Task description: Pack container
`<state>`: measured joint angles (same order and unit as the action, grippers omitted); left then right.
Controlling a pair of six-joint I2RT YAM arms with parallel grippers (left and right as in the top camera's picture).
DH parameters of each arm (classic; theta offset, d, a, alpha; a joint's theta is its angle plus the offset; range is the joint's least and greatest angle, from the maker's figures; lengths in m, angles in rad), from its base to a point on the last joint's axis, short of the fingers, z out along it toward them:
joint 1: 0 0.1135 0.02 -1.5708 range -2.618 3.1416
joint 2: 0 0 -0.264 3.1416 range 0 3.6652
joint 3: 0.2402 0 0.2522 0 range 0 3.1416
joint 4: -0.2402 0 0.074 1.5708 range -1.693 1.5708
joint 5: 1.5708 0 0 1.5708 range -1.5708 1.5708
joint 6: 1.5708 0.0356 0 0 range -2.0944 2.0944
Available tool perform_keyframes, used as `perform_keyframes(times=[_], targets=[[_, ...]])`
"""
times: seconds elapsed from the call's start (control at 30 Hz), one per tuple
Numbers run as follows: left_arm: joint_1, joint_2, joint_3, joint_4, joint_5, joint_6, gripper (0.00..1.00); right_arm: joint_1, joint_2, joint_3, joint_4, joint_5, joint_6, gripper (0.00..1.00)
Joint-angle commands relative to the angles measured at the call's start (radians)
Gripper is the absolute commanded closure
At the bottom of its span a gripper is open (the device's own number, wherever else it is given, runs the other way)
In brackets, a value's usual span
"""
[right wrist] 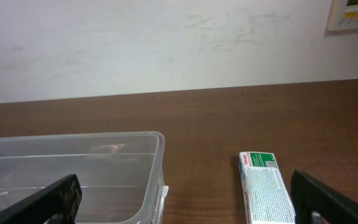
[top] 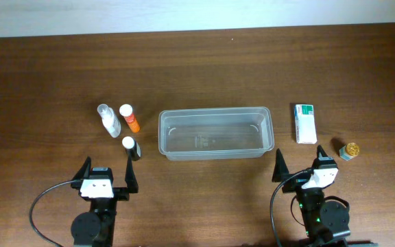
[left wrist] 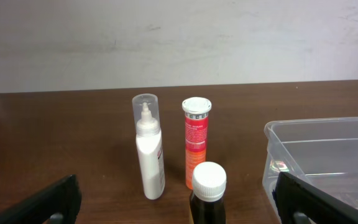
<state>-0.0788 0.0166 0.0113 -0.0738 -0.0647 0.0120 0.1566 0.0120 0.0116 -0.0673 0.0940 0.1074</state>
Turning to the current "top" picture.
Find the small jar gold lid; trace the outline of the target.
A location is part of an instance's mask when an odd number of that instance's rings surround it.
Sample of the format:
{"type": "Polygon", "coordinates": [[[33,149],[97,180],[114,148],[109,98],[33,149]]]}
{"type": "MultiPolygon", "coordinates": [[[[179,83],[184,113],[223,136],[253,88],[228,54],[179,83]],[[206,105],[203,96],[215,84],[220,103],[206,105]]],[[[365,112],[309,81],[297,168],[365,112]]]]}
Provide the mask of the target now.
{"type": "Polygon", "coordinates": [[[360,153],[360,147],[356,143],[348,143],[339,150],[339,156],[345,161],[349,161],[360,153]]]}

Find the white green medicine box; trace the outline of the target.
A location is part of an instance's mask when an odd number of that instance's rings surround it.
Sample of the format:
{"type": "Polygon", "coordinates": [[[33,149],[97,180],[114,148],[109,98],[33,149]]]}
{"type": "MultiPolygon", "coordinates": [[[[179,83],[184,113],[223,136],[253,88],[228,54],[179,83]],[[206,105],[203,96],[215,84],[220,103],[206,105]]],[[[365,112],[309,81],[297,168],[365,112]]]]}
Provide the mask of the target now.
{"type": "Polygon", "coordinates": [[[310,104],[296,104],[294,106],[294,120],[296,143],[315,144],[317,133],[315,129],[314,107],[310,104]]]}

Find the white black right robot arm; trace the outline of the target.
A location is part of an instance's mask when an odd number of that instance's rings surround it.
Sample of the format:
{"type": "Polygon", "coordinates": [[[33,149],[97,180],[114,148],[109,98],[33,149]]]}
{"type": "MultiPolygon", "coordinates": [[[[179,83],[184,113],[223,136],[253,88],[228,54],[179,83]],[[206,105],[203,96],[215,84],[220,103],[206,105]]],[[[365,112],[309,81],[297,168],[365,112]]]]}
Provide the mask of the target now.
{"type": "Polygon", "coordinates": [[[378,246],[377,243],[348,242],[350,236],[350,204],[337,196],[325,196],[324,189],[335,182],[339,169],[335,160],[328,156],[322,146],[317,146],[312,166],[290,173],[283,154],[276,151],[276,163],[272,182],[278,183],[270,199],[270,221],[276,244],[282,246],[274,219],[274,201],[279,191],[294,193],[307,238],[299,246],[378,246]]]}

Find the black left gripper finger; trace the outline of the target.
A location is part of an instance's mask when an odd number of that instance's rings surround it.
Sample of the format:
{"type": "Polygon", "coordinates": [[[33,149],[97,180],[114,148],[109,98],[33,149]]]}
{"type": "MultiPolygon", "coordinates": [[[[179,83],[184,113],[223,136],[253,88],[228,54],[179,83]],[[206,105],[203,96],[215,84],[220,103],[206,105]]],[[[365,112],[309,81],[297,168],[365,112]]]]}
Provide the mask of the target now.
{"type": "Polygon", "coordinates": [[[89,172],[91,170],[91,158],[89,156],[86,157],[84,164],[72,178],[72,180],[81,180],[85,179],[89,176],[89,172]]]}
{"type": "Polygon", "coordinates": [[[125,182],[127,185],[128,193],[138,193],[139,185],[133,170],[132,157],[128,156],[126,171],[125,171],[125,182]]]}

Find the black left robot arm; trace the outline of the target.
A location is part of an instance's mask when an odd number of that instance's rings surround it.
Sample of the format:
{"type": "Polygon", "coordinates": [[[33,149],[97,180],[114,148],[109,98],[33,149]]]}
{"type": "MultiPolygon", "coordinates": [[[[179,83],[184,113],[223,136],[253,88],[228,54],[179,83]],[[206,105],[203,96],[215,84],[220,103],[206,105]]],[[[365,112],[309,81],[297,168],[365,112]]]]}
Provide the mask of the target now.
{"type": "Polygon", "coordinates": [[[113,180],[109,167],[92,168],[89,157],[73,177],[71,187],[90,203],[89,211],[79,214],[72,222],[74,246],[112,246],[117,203],[128,201],[130,194],[139,192],[131,157],[128,157],[126,164],[126,186],[113,187],[113,180]]]}

